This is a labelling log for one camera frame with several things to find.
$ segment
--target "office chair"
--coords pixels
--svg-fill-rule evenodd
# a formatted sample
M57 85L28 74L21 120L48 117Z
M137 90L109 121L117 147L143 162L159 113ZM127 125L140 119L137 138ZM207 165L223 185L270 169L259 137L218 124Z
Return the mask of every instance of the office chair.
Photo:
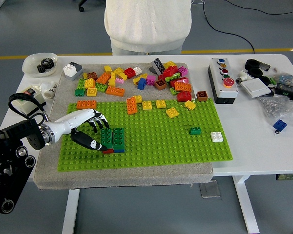
M82 5L86 2L87 0L81 0L78 4L79 7L79 11L80 12L84 12L84 8L82 7Z

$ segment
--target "robotic arm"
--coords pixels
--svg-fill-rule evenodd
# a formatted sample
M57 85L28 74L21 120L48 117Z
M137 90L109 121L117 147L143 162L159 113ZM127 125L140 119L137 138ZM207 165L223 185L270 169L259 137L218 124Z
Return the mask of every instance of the robotic arm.
M20 113L11 104L12 100L15 99L35 103L42 113L32 117ZM104 115L93 109L78 110L51 122L37 100L27 94L12 95L9 99L9 107L27 120L0 130L0 213L2 214L9 214L13 211L36 164L36 159L28 154L21 139L26 137L31 147L40 150L45 145L59 141L62 135L71 134L71 139L85 148L105 151L107 150L105 146L76 128L85 122L93 127L95 133L97 133L97 125L100 129L104 126L109 128ZM33 118L36 115L43 116L43 121L39 124Z

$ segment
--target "yellow floor line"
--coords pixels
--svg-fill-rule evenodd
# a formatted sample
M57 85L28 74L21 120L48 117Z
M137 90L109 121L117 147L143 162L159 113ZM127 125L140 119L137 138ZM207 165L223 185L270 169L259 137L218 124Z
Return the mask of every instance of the yellow floor line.
M255 49L255 53L276 53L276 52L293 52L293 48L274 48L274 49ZM183 50L181 54L232 54L232 53L253 53L252 49L236 49L236 50ZM92 54L60 54L58 56L103 56L112 55L112 53L92 53ZM7 59L25 59L28 55L19 56L0 56L0 60Z

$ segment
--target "white bowl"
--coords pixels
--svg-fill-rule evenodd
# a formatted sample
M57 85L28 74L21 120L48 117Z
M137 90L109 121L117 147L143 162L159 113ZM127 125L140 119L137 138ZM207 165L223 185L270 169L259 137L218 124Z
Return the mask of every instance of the white bowl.
M39 73L37 66L41 64L41 61L43 59L52 59L54 62L54 67L51 69L47 69L43 73ZM58 56L53 53L38 53L38 54L33 54L25 58L23 66L22 66L22 71L31 76L31 77L46 77L51 75L52 73L55 72L57 68L57 63L58 62Z

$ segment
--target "gray floor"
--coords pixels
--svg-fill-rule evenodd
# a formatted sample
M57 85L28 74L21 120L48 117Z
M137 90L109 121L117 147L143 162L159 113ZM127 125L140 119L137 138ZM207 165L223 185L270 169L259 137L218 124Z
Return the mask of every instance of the gray floor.
M232 2L271 13L293 10L293 0ZM104 2L89 0L84 13L77 5L71 0L7 0L0 9L0 56L110 53ZM223 0L206 0L205 12L215 28L247 38L264 54L284 54L293 63L293 52L275 50L293 48L293 14L265 15ZM239 37L213 31L202 5L192 6L192 19L184 51L251 49ZM23 76L22 63L0 59L0 124ZM214 199L202 199L197 184L81 190L75 233L247 233L232 178L216 179L222 196ZM293 181L257 175L246 186L261 233L293 233ZM27 183L15 210L0 214L0 233L61 233L67 196L68 191L39 191Z

